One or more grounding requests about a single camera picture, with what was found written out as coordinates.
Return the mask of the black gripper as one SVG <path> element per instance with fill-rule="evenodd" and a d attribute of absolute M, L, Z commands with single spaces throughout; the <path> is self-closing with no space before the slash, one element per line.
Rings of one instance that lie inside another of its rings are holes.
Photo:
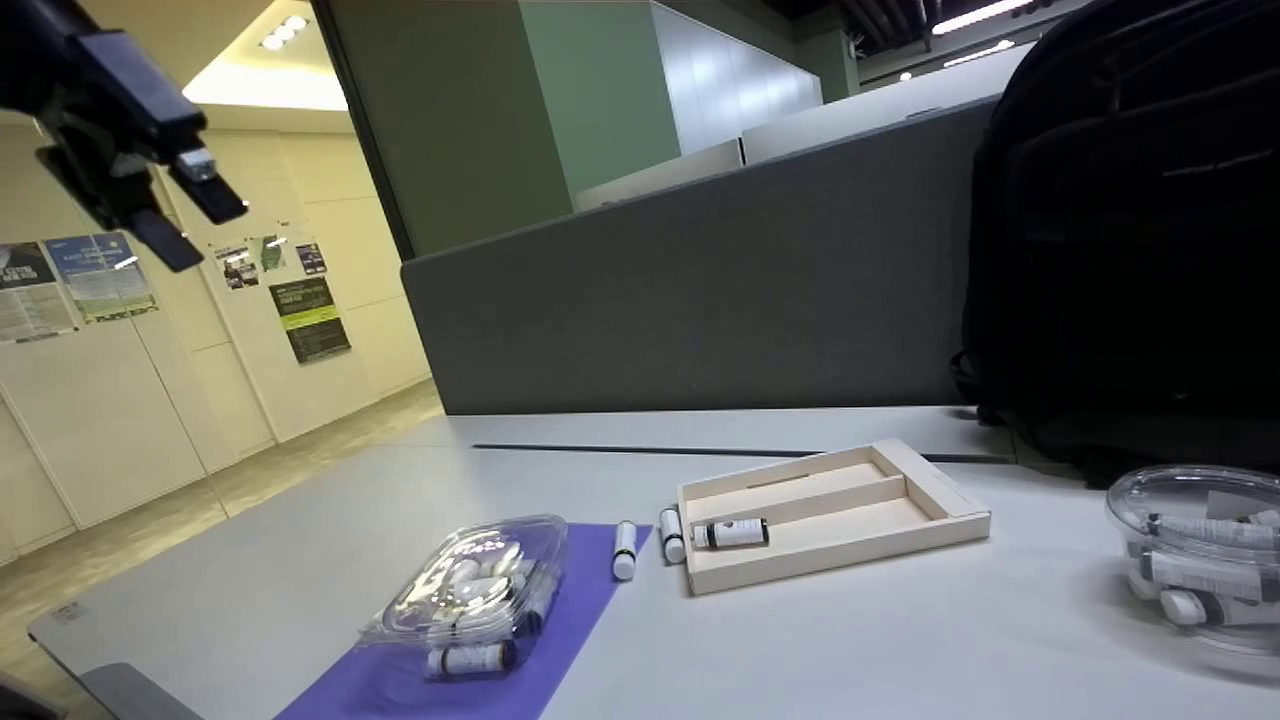
<path fill-rule="evenodd" d="M 60 102 L 79 97 L 86 60 L 79 37 L 111 33 L 78 0 L 0 0 L 0 110 L 35 120 L 45 137 L 67 127 Z M 204 255 L 166 219 L 146 161 L 125 156 L 125 174 L 84 143 L 55 143 L 35 151 L 38 163 L 104 231 L 127 231 L 172 272 L 197 266 Z M 173 183 L 215 225 L 246 215 L 250 205 L 229 186 L 209 150 L 151 151 Z"/>

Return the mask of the purple placemat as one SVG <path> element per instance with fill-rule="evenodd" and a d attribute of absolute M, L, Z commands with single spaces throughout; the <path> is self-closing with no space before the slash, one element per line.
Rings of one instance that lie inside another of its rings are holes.
<path fill-rule="evenodd" d="M 448 534 L 274 720 L 539 720 L 652 527 L 550 514 Z"/>

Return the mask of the light wooden tray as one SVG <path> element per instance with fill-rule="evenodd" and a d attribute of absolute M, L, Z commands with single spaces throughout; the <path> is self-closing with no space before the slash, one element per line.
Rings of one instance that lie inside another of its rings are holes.
<path fill-rule="evenodd" d="M 901 439 L 682 486 L 691 594 L 705 596 L 988 538 L 989 510 Z M 705 551 L 692 527 L 763 518 L 767 547 Z"/>

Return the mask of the round ceiling lights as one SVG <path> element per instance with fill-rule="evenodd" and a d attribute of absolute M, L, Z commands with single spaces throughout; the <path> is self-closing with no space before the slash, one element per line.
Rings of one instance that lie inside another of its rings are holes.
<path fill-rule="evenodd" d="M 303 15 L 288 15 L 280 20 L 274 29 L 262 37 L 260 47 L 268 51 L 279 51 L 293 41 L 302 31 L 311 24 Z"/>

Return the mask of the clear plastic clamshell container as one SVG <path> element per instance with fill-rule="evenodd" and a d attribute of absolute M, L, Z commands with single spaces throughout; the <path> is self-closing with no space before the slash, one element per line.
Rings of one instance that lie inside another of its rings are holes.
<path fill-rule="evenodd" d="M 511 674 L 549 625 L 568 533 L 552 514 L 451 533 L 365 625 L 358 647 L 406 653 L 426 682 Z"/>

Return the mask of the heap of small white bottles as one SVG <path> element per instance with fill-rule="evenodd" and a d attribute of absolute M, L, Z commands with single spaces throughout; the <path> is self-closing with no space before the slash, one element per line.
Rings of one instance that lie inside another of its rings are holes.
<path fill-rule="evenodd" d="M 452 571 L 429 618 L 430 646 L 489 644 L 541 634 L 561 584 L 561 566 L 512 551 L 466 559 Z"/>

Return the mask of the grey desk partition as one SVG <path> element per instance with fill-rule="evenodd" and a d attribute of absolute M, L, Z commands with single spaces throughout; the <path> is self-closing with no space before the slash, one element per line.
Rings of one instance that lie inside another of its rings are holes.
<path fill-rule="evenodd" d="M 406 263 L 451 414 L 951 405 L 993 99 Z"/>

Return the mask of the white partition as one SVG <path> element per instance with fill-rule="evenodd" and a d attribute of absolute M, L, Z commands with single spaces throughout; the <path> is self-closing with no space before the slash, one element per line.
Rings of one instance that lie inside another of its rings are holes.
<path fill-rule="evenodd" d="M 1032 44 L 1001 41 L 950 68 L 746 129 L 744 135 L 579 192 L 586 211 L 837 140 L 997 97 Z"/>

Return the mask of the long ceiling light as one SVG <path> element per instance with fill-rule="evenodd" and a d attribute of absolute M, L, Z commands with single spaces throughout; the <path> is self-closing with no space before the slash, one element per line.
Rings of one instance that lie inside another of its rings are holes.
<path fill-rule="evenodd" d="M 931 27 L 931 35 L 948 35 L 969 26 L 996 18 L 997 15 L 1014 13 L 1028 5 L 1036 5 L 1039 1 L 1041 0 L 997 0 L 996 3 L 987 4 L 977 8 L 975 10 L 965 12 L 960 15 L 936 23 Z"/>

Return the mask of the black backpack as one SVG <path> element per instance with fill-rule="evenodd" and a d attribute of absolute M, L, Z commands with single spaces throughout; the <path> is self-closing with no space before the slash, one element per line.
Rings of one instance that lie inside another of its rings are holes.
<path fill-rule="evenodd" d="M 1280 0 L 1091 0 L 1029 49 L 974 156 L 951 372 L 1096 488 L 1280 477 Z"/>

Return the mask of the clear round plastic bowl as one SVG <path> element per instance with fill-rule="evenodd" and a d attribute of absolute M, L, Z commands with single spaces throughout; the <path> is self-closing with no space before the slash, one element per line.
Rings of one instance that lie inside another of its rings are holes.
<path fill-rule="evenodd" d="M 1142 603 L 1216 662 L 1280 675 L 1280 475 L 1142 468 L 1106 489 L 1105 507 Z"/>

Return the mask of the row of wall posters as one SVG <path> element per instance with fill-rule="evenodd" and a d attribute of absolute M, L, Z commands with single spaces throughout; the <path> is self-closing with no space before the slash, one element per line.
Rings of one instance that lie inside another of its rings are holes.
<path fill-rule="evenodd" d="M 0 243 L 0 345 L 156 310 L 157 297 L 122 233 Z"/>

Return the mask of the dark green wall poster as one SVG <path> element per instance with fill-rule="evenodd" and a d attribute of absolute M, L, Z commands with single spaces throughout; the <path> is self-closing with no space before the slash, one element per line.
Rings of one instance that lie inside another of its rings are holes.
<path fill-rule="evenodd" d="M 319 363 L 352 350 L 324 275 L 270 284 L 269 292 L 300 365 Z"/>

